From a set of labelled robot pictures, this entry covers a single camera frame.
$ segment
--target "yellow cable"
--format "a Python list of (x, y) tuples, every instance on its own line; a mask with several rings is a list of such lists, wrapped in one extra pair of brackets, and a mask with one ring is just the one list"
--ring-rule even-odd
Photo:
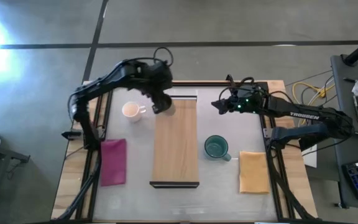
[[(319, 94), (319, 96), (320, 96), (320, 97), (325, 96), (326, 92), (327, 92), (328, 90), (332, 89), (334, 86), (335, 86), (335, 84), (333, 84), (332, 86), (326, 88), (325, 90), (322, 89), (322, 90), (321, 90), (321, 93)], [(318, 98), (318, 97), (314, 98), (308, 105), (309, 105), (309, 106), (313, 105), (313, 103), (317, 100), (317, 98)], [(305, 123), (306, 123), (306, 119), (303, 119), (302, 122), (301, 122), (301, 124), (304, 125)]]
[(298, 101), (298, 99), (296, 98), (296, 95), (295, 95), (295, 87), (296, 87), (297, 85), (305, 85), (305, 86), (308, 86), (308, 87), (314, 89), (315, 91), (319, 91), (319, 90), (320, 90), (319, 88), (316, 88), (316, 87), (314, 87), (314, 86), (312, 86), (312, 85), (310, 85), (310, 84), (308, 84), (308, 83), (304, 83), (304, 82), (294, 83), (294, 84), (292, 85), (292, 96), (293, 96), (294, 100), (295, 100), (298, 104), (300, 104), (300, 102)]

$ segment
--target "wooden board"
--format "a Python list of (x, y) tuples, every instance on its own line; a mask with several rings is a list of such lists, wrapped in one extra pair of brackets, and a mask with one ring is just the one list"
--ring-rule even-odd
[(173, 103), (173, 116), (155, 118), (152, 181), (198, 182), (196, 100)]
[[(183, 82), (197, 83), (206, 81), (175, 81), (175, 83)], [(216, 80), (208, 82), (221, 83), (222, 81)], [(266, 82), (268, 83), (268, 88), (270, 91), (285, 91), (285, 85), (283, 80), (266, 80)], [(280, 93), (277, 93), (275, 96), (285, 98), (285, 96)], [(89, 111), (94, 111), (95, 107), (96, 101), (92, 101), (89, 103)], [(104, 116), (104, 110), (101, 110), (100, 116)], [(294, 123), (291, 117), (283, 117), (276, 119), (276, 125), (287, 128), (294, 127)], [(70, 141), (67, 153), (78, 149), (82, 145), (82, 139)], [(287, 171), (287, 178), (291, 191), (295, 194), (299, 202), (306, 208), (306, 210), (313, 216), (317, 217), (316, 207), (314, 205), (309, 180), (306, 174), (306, 169), (303, 163), (303, 158), (301, 156), (300, 150), (295, 147), (287, 146), (285, 150), (283, 150), (283, 158), (285, 161), (285, 168)], [(51, 218), (55, 218), (61, 215), (65, 211), (67, 206), (69, 206), (69, 204), (73, 201), (75, 195), (78, 193), (81, 186), (80, 178), (82, 178), (83, 175), (85, 160), (86, 151), (84, 150), (79, 151), (75, 154), (75, 156), (72, 155), (71, 159), (65, 161)], [(286, 210), (285, 205), (285, 197), (283, 196), (283, 193), (281, 191), (280, 199), (282, 203), (283, 212), (285, 214), (287, 213), (288, 215), (288, 211)]]

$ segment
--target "desk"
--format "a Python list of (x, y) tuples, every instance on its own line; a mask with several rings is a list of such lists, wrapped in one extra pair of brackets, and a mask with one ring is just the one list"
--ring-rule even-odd
[[(268, 87), (270, 91), (277, 91), (277, 90), (285, 91), (284, 82), (282, 80), (268, 81)], [(291, 118), (276, 119), (276, 124), (277, 126), (284, 126), (288, 128), (293, 127), (294, 125)], [(74, 148), (70, 146), (72, 144), (75, 144), (75, 141), (69, 143), (69, 148)], [(300, 203), (307, 209), (307, 211), (309, 211), (312, 215), (316, 216), (317, 215), (316, 209), (314, 206), (313, 197), (311, 195), (311, 190), (306, 175), (305, 165), (303, 163), (303, 159), (301, 157), (299, 149), (294, 147), (286, 147), (286, 149), (283, 151), (283, 157), (285, 161), (288, 182), (290, 184), (291, 190), (298, 198)], [(77, 180), (77, 184), (80, 183), (80, 181), (78, 181), (78, 176), (79, 176), (78, 174), (80, 174), (83, 171), (83, 167), (81, 167), (80, 164), (81, 164), (80, 160), (76, 161), (75, 166), (73, 166), (73, 162), (71, 162), (71, 160), (67, 160), (65, 162), (62, 178), (58, 189), (58, 195), (57, 195), (55, 207), (52, 213), (52, 218), (57, 217), (59, 213), (61, 213), (65, 209), (70, 199), (73, 199), (73, 197), (75, 196), (75, 194), (73, 194), (75, 190), (72, 190), (72, 188), (75, 180)], [(283, 197), (281, 198), (282, 198), (281, 199), (282, 205), (284, 205), (285, 204), (284, 199)]]
[[(338, 95), (339, 109), (348, 114), (353, 119), (353, 125), (358, 133), (358, 121), (355, 119), (356, 110), (354, 108), (351, 92), (353, 83), (345, 82), (344, 77), (358, 78), (358, 62), (355, 67), (348, 67), (343, 64), (340, 56), (332, 56), (331, 64), (333, 67), (335, 87)], [(351, 162), (358, 162), (358, 134), (354, 135), (342, 144), (335, 146), (336, 160), (339, 169), (339, 193), (342, 202), (346, 206), (358, 207), (358, 199), (352, 192), (350, 184), (346, 181), (341, 166)]]

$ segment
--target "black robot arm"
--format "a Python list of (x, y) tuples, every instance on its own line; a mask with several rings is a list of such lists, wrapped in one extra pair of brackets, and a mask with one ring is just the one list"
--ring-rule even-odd
[(228, 87), (231, 95), (227, 99), (219, 99), (211, 104), (219, 110), (219, 114), (227, 112), (255, 113), (271, 118), (292, 116), (311, 119), (313, 124), (299, 128), (273, 128), (270, 144), (275, 149), (283, 149), (289, 141), (299, 140), (301, 150), (305, 150), (327, 139), (347, 139), (354, 134), (352, 119), (342, 111), (322, 106), (295, 104), (267, 93), (258, 84), (241, 83)]
[[(153, 59), (148, 65), (140, 60)], [(90, 120), (88, 102), (115, 88), (137, 89), (153, 101), (155, 114), (167, 110), (171, 98), (163, 91), (172, 87), (172, 74), (166, 62), (156, 58), (134, 58), (124, 60), (114, 70), (97, 80), (78, 87), (69, 99), (69, 113), (81, 124), (85, 149), (100, 148), (99, 134)]]

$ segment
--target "wooden tabletop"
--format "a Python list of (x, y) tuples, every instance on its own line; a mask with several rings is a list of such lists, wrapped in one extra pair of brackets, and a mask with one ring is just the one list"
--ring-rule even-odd
[[(268, 88), (270, 92), (273, 91), (285, 91), (285, 85), (283, 80), (267, 80)], [(275, 96), (286, 98), (281, 93), (275, 94)], [(107, 97), (103, 97), (100, 110), (100, 123), (103, 122), (104, 118), (104, 108), (106, 107)], [(91, 113), (91, 118), (93, 118), (95, 108), (96, 108), (97, 99), (90, 101), (89, 103), (89, 112)], [(286, 128), (294, 127), (294, 122), (291, 117), (276, 118), (276, 125)], [(67, 147), (67, 154), (73, 152), (83, 145), (82, 139), (76, 139), (70, 141)], [(62, 174), (60, 177), (60, 182), (56, 194), (55, 205), (53, 206), (51, 218), (57, 218), (61, 215), (67, 206), (71, 204), (75, 195), (79, 192), (81, 187), (81, 178), (83, 176), (85, 160), (86, 160), (86, 150), (80, 150), (76, 154), (70, 156), (63, 165)], [(283, 159), (285, 163), (285, 168), (287, 172), (287, 179), (291, 191), (294, 193), (295, 197), (299, 200), (302, 206), (314, 217), (317, 217), (316, 207), (314, 205), (313, 196), (311, 194), (309, 180), (306, 174), (305, 164), (301, 156), (301, 151), (298, 148), (287, 146), (283, 151)], [(85, 218), (88, 214), (88, 204), (90, 199), (90, 193), (87, 193), (85, 198), (85, 204), (83, 209), (82, 217)], [(288, 216), (287, 207), (285, 205), (285, 197), (282, 191), (279, 188), (280, 201), (282, 203), (282, 209), (284, 217)]]

